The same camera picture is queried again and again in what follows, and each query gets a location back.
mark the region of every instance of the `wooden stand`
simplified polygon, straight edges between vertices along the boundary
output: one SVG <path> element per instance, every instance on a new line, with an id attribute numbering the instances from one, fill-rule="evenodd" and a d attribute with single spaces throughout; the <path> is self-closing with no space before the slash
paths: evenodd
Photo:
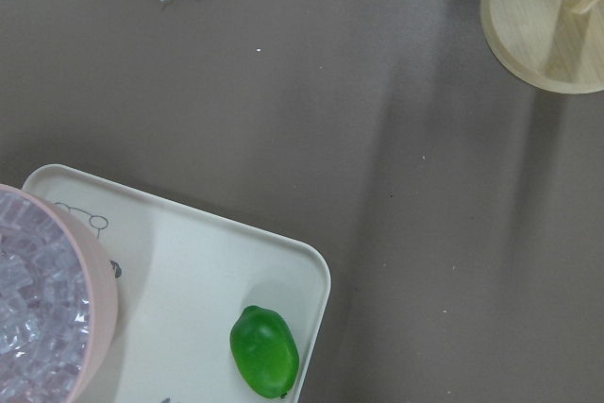
<path id="1" fill-rule="evenodd" d="M 551 92 L 604 90 L 604 1 L 482 0 L 495 56 L 527 83 Z"/>

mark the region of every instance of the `gray table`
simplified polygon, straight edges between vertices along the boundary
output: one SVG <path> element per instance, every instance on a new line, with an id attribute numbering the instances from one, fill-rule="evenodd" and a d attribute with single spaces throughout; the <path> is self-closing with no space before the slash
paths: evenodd
<path id="1" fill-rule="evenodd" d="M 60 162 L 316 247 L 301 402 L 602 401 L 604 95 L 511 76 L 478 4 L 0 0 L 0 180 Z"/>

